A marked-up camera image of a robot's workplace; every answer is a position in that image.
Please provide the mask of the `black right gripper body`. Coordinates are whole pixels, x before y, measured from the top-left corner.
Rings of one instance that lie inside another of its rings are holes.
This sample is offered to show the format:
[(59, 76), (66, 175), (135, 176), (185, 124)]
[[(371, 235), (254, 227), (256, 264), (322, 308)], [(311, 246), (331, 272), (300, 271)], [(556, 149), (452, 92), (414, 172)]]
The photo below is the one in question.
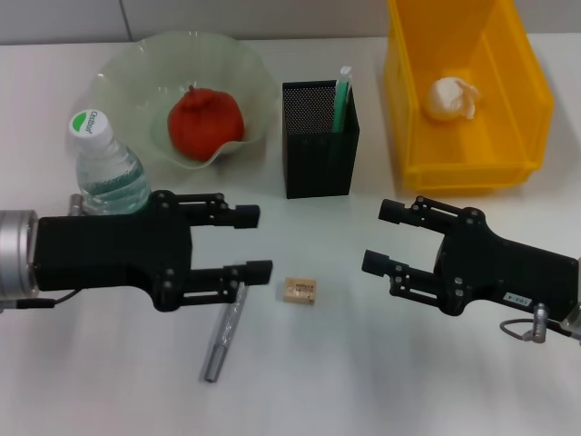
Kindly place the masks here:
[(444, 283), (438, 307), (451, 316), (484, 300), (524, 312), (542, 303), (564, 318), (578, 301), (578, 260), (496, 235), (478, 209), (464, 209), (445, 233), (435, 274)]

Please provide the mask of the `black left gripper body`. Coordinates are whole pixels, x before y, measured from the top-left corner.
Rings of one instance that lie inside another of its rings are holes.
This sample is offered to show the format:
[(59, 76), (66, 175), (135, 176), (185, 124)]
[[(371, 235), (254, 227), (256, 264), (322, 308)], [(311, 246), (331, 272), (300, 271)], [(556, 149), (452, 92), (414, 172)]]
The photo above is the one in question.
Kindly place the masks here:
[(186, 304), (192, 237), (180, 197), (152, 193), (130, 214), (44, 217), (34, 248), (34, 275), (42, 292), (134, 287), (160, 312)]

